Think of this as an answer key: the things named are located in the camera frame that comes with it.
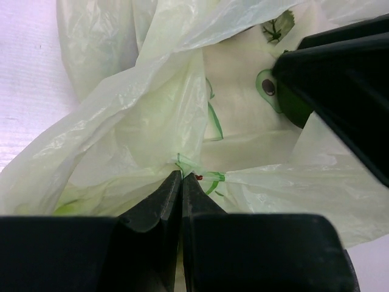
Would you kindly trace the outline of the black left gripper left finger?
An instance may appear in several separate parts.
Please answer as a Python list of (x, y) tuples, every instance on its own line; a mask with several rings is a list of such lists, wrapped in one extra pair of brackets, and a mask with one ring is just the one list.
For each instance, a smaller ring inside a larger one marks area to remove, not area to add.
[(173, 291), (181, 184), (117, 217), (1, 217), (1, 290)]

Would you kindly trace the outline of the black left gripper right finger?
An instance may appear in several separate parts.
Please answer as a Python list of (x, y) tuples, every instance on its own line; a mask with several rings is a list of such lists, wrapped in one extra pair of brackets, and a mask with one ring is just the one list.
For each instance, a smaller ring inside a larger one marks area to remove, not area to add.
[(359, 291), (334, 226), (316, 214), (229, 214), (194, 175), (182, 185), (188, 291)]

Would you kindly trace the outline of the light green plastic bag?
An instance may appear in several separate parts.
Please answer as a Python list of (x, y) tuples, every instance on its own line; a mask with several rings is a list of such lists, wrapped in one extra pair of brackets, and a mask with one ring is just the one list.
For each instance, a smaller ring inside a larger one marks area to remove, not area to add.
[(316, 114), (293, 126), (270, 69), (387, 1), (58, 1), (79, 106), (1, 172), (3, 215), (118, 215), (173, 171), (228, 212), (312, 212), (347, 247), (388, 234), (388, 189)]

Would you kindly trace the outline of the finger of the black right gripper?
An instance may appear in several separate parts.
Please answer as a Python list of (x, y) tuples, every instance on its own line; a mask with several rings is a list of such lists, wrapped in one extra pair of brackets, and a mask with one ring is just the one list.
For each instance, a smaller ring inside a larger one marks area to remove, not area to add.
[(272, 75), (304, 101), (367, 169), (388, 184), (388, 18), (317, 33), (275, 62)]

